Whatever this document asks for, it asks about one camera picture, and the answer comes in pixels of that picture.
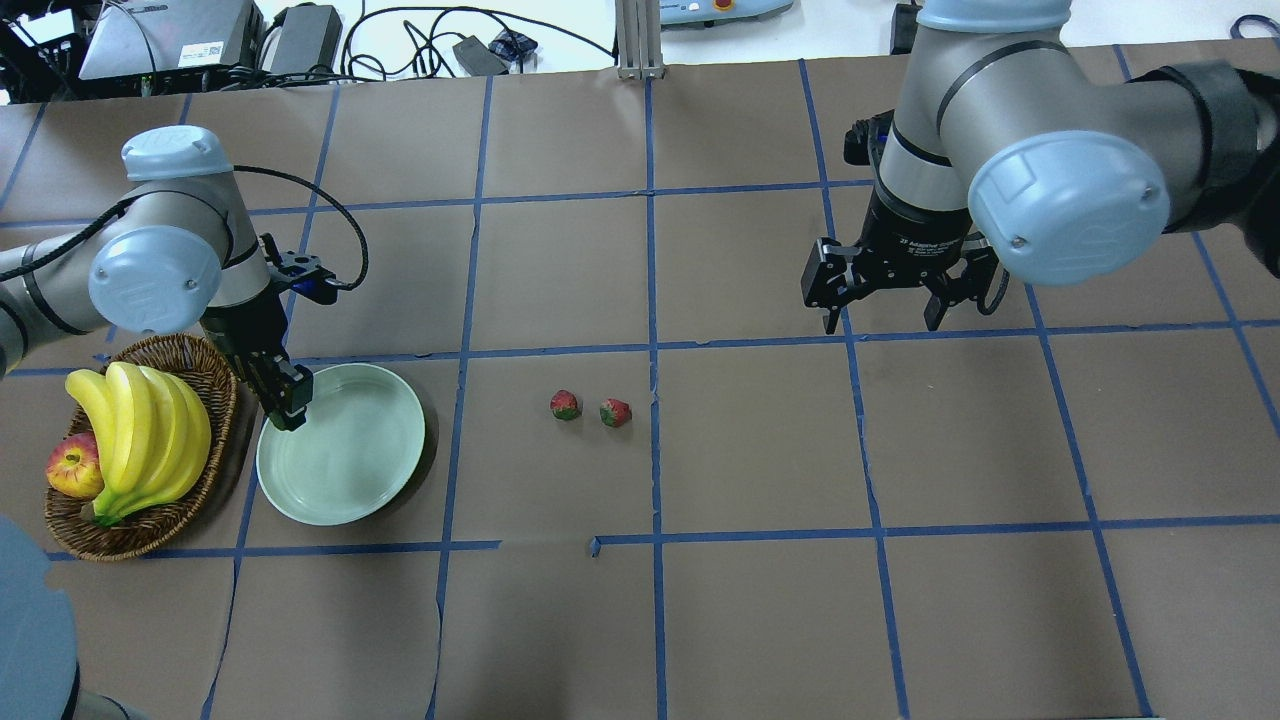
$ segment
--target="black cable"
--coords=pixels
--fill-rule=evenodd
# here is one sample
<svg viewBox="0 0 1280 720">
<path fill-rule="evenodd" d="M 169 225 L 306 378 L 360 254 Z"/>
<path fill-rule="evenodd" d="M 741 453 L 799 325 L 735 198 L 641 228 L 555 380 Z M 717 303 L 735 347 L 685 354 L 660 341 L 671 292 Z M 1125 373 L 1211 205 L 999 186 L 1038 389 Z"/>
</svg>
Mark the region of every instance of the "black cable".
<svg viewBox="0 0 1280 720">
<path fill-rule="evenodd" d="M 413 42 L 413 46 L 419 49 L 417 53 L 413 54 L 415 61 L 419 58 L 421 58 L 421 54 L 422 54 L 424 50 L 429 50 L 430 51 L 430 55 L 428 55 L 428 58 L 429 58 L 428 67 L 425 68 L 425 73 L 424 73 L 422 77 L 429 77 L 430 78 L 430 77 L 438 76 L 440 73 L 440 68 L 442 67 L 445 70 L 448 70 L 449 77 L 458 77 L 453 72 L 453 68 L 449 67 L 449 63 L 444 59 L 444 53 L 440 53 L 440 49 L 435 46 L 436 38 L 444 37 L 444 33 L 436 33 L 434 23 L 431 24 L 431 32 L 430 33 L 422 32 L 417 26 L 415 26 L 413 23 L 411 23 L 408 20 L 404 20 L 403 27 L 404 27 L 404 32 L 408 33 L 410 38 L 413 38 L 413 33 L 417 33 L 417 36 L 421 37 L 424 42 L 426 42 L 426 45 L 422 45 L 422 46 L 419 46 L 416 41 Z M 454 35 L 462 36 L 461 32 L 456 32 Z"/>
<path fill-rule="evenodd" d="M 463 13 L 465 12 L 479 12 L 480 14 L 485 15 L 486 18 L 489 18 L 493 22 L 495 22 L 499 26 L 502 26 L 502 29 L 507 33 L 508 37 L 515 37 L 515 32 L 511 29 L 511 26 L 508 26 L 507 23 L 502 22 L 502 18 L 498 17 L 498 13 L 495 13 L 493 10 L 481 10 L 479 8 L 458 6 L 458 8 L 449 8 L 448 10 L 442 12 L 439 15 L 435 17 L 434 20 L 431 20 L 431 32 L 430 32 L 430 35 L 431 35 L 433 40 L 438 36 L 436 35 L 436 28 L 440 27 L 440 20 L 443 20 L 444 17 L 448 15 L 449 13 L 457 13 L 457 12 L 463 12 Z M 520 72 L 521 73 L 525 72 L 525 60 L 524 60 L 524 58 L 521 58 L 521 60 L 520 60 Z"/>
<path fill-rule="evenodd" d="M 64 243 L 59 245 L 58 247 L 55 247 L 49 255 L 44 255 L 38 260 L 32 260 L 31 263 L 27 263 L 26 265 L 18 265 L 17 268 L 12 268 L 9 270 L 5 270 L 5 272 L 0 273 L 0 283 L 3 283 L 5 281 L 12 281 L 13 278 L 17 278 L 18 275 L 26 275 L 26 274 L 29 274 L 29 273 L 35 273 L 36 270 L 44 268 L 45 265 L 52 263 L 54 260 L 61 258 L 63 255 L 67 255 L 72 250 L 76 250 L 76 247 L 78 247 L 82 242 L 84 242 L 86 240 L 93 237 L 95 234 L 97 234 L 97 231 L 100 231 L 104 227 L 106 227 L 106 223 L 110 223 L 113 219 L 115 219 L 119 215 L 124 214 L 124 209 L 128 208 L 132 204 L 133 204 L 133 199 L 132 197 L 125 197 L 123 200 L 118 200 L 115 202 L 115 205 L 111 205 L 111 208 L 108 209 L 106 213 L 102 213 L 92 223 L 84 225 L 84 229 L 82 229 L 81 232 L 73 234 L 69 240 L 67 240 L 67 242 L 64 242 Z"/>
<path fill-rule="evenodd" d="M 23 35 L 26 35 L 26 36 L 27 36 L 27 40 L 29 40 L 29 41 L 31 41 L 31 49 L 32 49 L 32 50 L 33 50 L 33 51 L 35 51 L 35 53 L 36 53 L 37 55 L 40 55 L 40 59 L 42 59 L 42 60 L 45 61 L 45 65 L 47 65 L 47 67 L 49 67 L 49 69 L 50 69 L 50 70 L 52 70 L 52 72 L 54 72 L 54 74 L 56 74 L 56 76 L 58 76 L 58 79 L 59 79 L 59 81 L 61 81 L 61 83 L 63 83 L 63 87 L 64 87 L 64 88 L 67 88 L 67 94 L 68 94 L 68 95 L 70 95 L 72 100 L 79 100 L 79 96 L 78 96 L 78 95 L 76 95 L 76 91 L 74 91 L 74 90 L 72 90 L 72 83 L 70 83 L 70 81 L 69 81 L 69 79 L 67 79 L 67 73 L 64 73 L 64 72 L 63 72 L 63 69 L 61 69 L 60 67 L 58 67 L 58 63 L 54 63 L 52 60 L 50 60 L 50 59 L 49 59 L 49 50 L 47 50 L 46 47 L 44 47 L 42 45 L 40 45 L 40 41 L 38 41 L 38 40 L 36 40 L 36 38 L 35 38 L 35 37 L 33 37 L 33 36 L 31 35 L 31 32 L 28 32 L 28 31 L 27 31 L 27 28 L 26 28 L 26 27 L 23 27 L 23 24 L 22 24 L 22 23 L 19 23 L 19 22 L 15 22 L 15 23 L 10 23 L 10 24 L 9 24 L 9 27 L 10 27 L 10 28 L 18 28 L 18 31 L 19 31 L 19 32 L 22 32 Z"/>
<path fill-rule="evenodd" d="M 394 8 L 383 8 L 383 9 L 379 9 L 379 10 L 374 10 L 372 13 L 362 14 L 361 18 L 358 20 L 356 20 L 351 26 L 351 31 L 347 33 L 347 38 L 343 41 L 343 45 L 342 45 L 342 54 L 339 55 L 339 58 L 340 58 L 339 67 L 340 67 L 342 72 L 344 72 L 344 73 L 349 73 L 351 72 L 351 64 L 352 64 L 353 59 L 356 58 L 351 53 L 351 41 L 352 41 L 352 38 L 356 35 L 356 29 L 365 20 L 372 19 L 372 18 L 375 18 L 378 15 L 387 14 L 387 13 L 408 13 L 408 12 L 434 12 L 434 13 L 471 12 L 471 13 L 480 13 L 480 14 L 484 14 L 484 15 L 494 17 L 495 19 L 497 18 L 509 18 L 509 19 L 513 19 L 513 20 L 526 22 L 526 23 L 535 24 L 535 26 L 539 26 L 539 27 L 545 27 L 545 28 L 549 28 L 549 29 L 554 29 L 556 32 L 561 32 L 561 33 L 567 35 L 567 36 L 570 36 L 570 37 L 572 37 L 575 40 L 580 40 L 580 41 L 590 45 L 591 47 L 595 47 L 596 50 L 599 50 L 600 53 L 604 53 L 605 55 L 608 55 L 613 60 L 618 59 L 617 50 L 612 50 L 611 51 L 609 49 L 607 49 L 603 45 L 595 42 L 594 40 L 584 37 L 584 36 L 581 36 L 581 35 L 579 35 L 579 33 L 576 33 L 573 31 L 564 29 L 564 28 L 562 28 L 559 26 L 556 26 L 556 24 L 552 24 L 552 23 L 548 23 L 548 22 L 535 20 L 532 18 L 526 18 L 524 15 L 517 15 L 515 13 L 506 13 L 506 12 L 502 12 L 502 10 L 486 10 L 484 8 L 474 8 L 474 6 L 470 6 L 470 5 L 454 5 L 454 6 L 410 6 L 410 5 L 398 5 L 398 6 L 394 6 Z"/>
<path fill-rule="evenodd" d="M 268 51 L 268 49 L 270 46 L 270 42 L 271 42 L 271 35 L 275 33 L 275 31 L 280 29 L 280 27 L 282 26 L 273 24 L 271 27 L 266 28 L 266 33 L 262 35 L 262 45 L 257 49 L 257 67 L 259 67 L 259 69 L 266 69 L 266 68 L 262 67 L 262 64 L 266 63 L 266 51 Z"/>
<path fill-rule="evenodd" d="M 367 58 L 369 60 L 372 60 L 374 63 L 378 63 L 378 67 L 376 67 L 376 68 L 374 68 L 372 65 L 370 65 L 370 64 L 369 64 L 369 63 L 367 63 L 367 61 L 365 60 L 366 58 Z M 380 79 L 381 79 L 381 82 L 385 82 L 385 81 L 387 81 L 387 78 L 389 77 L 389 76 L 388 76 L 388 73 L 387 73 L 387 65 L 384 65 L 381 60 L 379 60 L 378 58 L 375 58 L 375 56 L 372 56 L 372 55 L 369 55 L 367 53 L 361 53 L 360 55 L 352 55 L 351 60 L 348 60 L 348 65 L 360 65 L 360 67 L 365 68 L 366 70 L 372 70 L 372 72 L 376 72 L 376 73 L 379 73 L 379 74 L 381 74 L 381 76 L 383 76 L 383 77 L 380 78 Z M 351 70 L 351 69 L 348 68 L 348 72 L 355 72 L 355 70 Z"/>
<path fill-rule="evenodd" d="M 273 178 L 280 178 L 280 179 L 287 179 L 289 182 L 296 182 L 311 190 L 311 192 L 315 192 L 316 195 L 323 197 L 325 202 L 328 202 L 329 205 L 333 205 L 333 209 L 337 210 L 343 218 L 346 218 L 347 222 L 351 223 L 352 229 L 356 231 L 356 240 L 360 242 L 360 274 L 357 274 L 356 279 L 351 281 L 349 283 L 339 281 L 329 281 L 329 284 L 332 284 L 338 290 L 356 290 L 357 287 L 360 287 L 360 283 L 365 282 L 365 277 L 369 274 L 369 240 L 365 238 L 365 231 L 360 228 L 360 223 L 356 222 L 356 218 L 351 215 L 351 213 L 342 202 L 338 202 L 338 200 L 335 200 L 334 196 L 325 192 L 316 183 L 307 179 L 302 179 L 298 176 L 291 176 L 289 173 L 282 173 L 280 170 L 273 170 L 270 168 L 259 168 L 255 165 L 236 165 L 234 169 L 238 173 L 257 173 L 260 176 L 271 176 Z"/>
<path fill-rule="evenodd" d="M 1000 307 L 1000 302 L 1005 299 L 1005 291 L 1009 290 L 1009 270 L 1004 270 L 1004 275 L 1000 277 L 1000 287 L 996 288 L 996 296 L 991 299 L 991 305 L 987 304 L 986 297 L 978 299 L 978 313 L 983 315 L 993 315 L 996 309 Z"/>
<path fill-rule="evenodd" d="M 1231 37 L 1244 40 L 1244 35 L 1240 32 L 1240 26 L 1244 23 L 1258 23 L 1271 31 L 1272 37 L 1280 37 L 1280 23 L 1266 15 L 1240 15 L 1231 26 Z"/>
<path fill-rule="evenodd" d="M 352 82 L 369 81 L 369 78 L 348 76 L 342 73 L 316 72 L 316 68 L 330 69 L 328 65 L 312 65 L 311 69 L 305 73 L 273 74 L 265 70 L 247 68 L 244 65 L 236 65 L 229 70 L 227 70 L 227 77 L 236 82 L 220 87 L 219 92 L 227 92 L 233 90 L 257 90 L 262 87 L 297 87 L 302 85 L 323 85 L 326 82 L 334 82 L 342 79 Z"/>
<path fill-rule="evenodd" d="M 133 17 L 133 13 L 131 13 L 128 10 L 128 8 L 125 8 L 124 5 L 122 5 L 120 0 L 102 0 L 102 6 L 99 8 L 99 10 L 97 10 L 97 22 L 99 23 L 102 22 L 102 13 L 106 12 L 108 6 L 115 8 L 116 10 L 124 13 L 125 15 L 129 17 L 131 20 L 133 20 L 133 24 L 138 26 L 138 33 L 142 35 L 142 44 L 146 45 L 146 47 L 147 47 L 147 59 L 151 60 L 151 83 L 155 85 L 156 81 L 160 77 L 160 68 L 156 67 L 156 55 L 151 50 L 151 38 L 147 37 L 147 28 L 142 27 L 142 23 L 138 22 L 138 18 Z M 93 26 L 93 29 L 96 32 L 97 31 L 97 26 Z"/>
</svg>

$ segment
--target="light blue joint cover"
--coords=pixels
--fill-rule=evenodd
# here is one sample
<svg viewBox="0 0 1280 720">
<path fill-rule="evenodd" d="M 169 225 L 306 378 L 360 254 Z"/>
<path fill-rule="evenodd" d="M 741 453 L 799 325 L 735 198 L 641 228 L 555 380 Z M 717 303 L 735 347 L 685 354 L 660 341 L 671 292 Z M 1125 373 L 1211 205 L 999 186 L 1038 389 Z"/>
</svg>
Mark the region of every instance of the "light blue joint cover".
<svg viewBox="0 0 1280 720">
<path fill-rule="evenodd" d="M 133 182 L 232 172 L 223 143 L 196 126 L 169 126 L 133 136 L 120 150 Z"/>
<path fill-rule="evenodd" d="M 169 225 L 132 229 L 93 258 L 88 296 L 108 322 L 136 333 L 177 333 L 205 313 L 221 264 L 196 233 Z"/>
<path fill-rule="evenodd" d="M 1066 24 L 1071 0 L 929 0 L 915 20 L 950 32 L 1034 32 Z"/>
<path fill-rule="evenodd" d="M 45 585 L 45 551 L 0 515 L 0 717 L 61 717 L 76 682 L 76 616 Z"/>
<path fill-rule="evenodd" d="M 1164 173 L 1140 147 L 1064 131 L 987 160 L 969 186 L 969 211 L 1014 277 L 1074 284 L 1142 255 L 1170 210 Z"/>
</svg>

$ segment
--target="wicker basket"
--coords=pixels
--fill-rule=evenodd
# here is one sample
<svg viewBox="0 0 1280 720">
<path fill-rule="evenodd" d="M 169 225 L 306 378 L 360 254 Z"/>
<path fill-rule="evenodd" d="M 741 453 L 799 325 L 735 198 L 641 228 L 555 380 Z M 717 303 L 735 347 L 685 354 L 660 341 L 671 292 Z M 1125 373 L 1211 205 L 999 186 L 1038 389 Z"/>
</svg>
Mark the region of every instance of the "wicker basket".
<svg viewBox="0 0 1280 720">
<path fill-rule="evenodd" d="M 151 552 L 173 539 L 200 512 L 220 477 L 238 404 L 236 375 L 218 350 L 204 338 L 186 334 L 148 337 L 124 348 L 113 360 L 148 365 L 186 380 L 209 411 L 212 439 L 205 471 L 187 495 L 175 502 L 140 510 L 110 528 L 82 518 L 83 500 L 52 488 L 45 489 L 45 524 L 49 532 L 73 556 L 100 562 Z M 77 406 L 67 437 L 90 429 L 84 410 Z"/>
</svg>

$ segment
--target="robotic arm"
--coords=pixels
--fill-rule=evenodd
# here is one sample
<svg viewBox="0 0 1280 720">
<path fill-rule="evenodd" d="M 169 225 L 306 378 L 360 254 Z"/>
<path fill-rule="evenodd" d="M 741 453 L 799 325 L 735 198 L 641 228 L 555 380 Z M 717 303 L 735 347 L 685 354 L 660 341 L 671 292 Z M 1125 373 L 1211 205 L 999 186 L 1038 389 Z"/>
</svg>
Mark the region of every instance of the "robotic arm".
<svg viewBox="0 0 1280 720">
<path fill-rule="evenodd" d="M 1070 0 L 920 12 L 899 108 L 846 137 L 845 159 L 876 176 L 861 236 L 820 238 L 805 266 L 805 304 L 827 311 L 828 334 L 877 290 L 928 287 L 937 329 L 959 302 L 995 309 L 998 264 L 1073 284 L 1164 232 L 1225 222 L 1280 278 L 1280 78 L 1197 63 L 1096 86 L 1059 40 L 1069 15 Z"/>
<path fill-rule="evenodd" d="M 333 274 L 253 234 L 232 165 L 206 129 L 145 132 L 122 151 L 138 186 L 74 236 L 0 252 L 0 375 L 41 345 L 114 323 L 173 333 L 197 319 L 271 423 L 306 421 L 311 373 L 283 347 L 279 293 L 332 304 Z"/>
</svg>

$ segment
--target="power adapter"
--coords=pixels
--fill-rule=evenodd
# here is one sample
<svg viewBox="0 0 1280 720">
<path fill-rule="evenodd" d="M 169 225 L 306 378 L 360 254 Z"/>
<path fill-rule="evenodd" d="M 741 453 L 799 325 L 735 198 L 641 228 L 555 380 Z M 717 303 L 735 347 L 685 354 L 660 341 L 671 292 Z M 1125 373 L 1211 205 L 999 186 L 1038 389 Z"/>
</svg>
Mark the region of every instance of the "power adapter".
<svg viewBox="0 0 1280 720">
<path fill-rule="evenodd" d="M 280 38 L 271 56 L 271 74 L 306 73 L 316 65 L 333 69 L 342 19 L 333 5 L 296 5 L 284 10 Z"/>
<path fill-rule="evenodd" d="M 458 59 L 462 68 L 472 77 L 504 76 L 511 70 L 506 60 L 494 55 L 474 35 L 453 46 L 453 56 Z"/>
</svg>

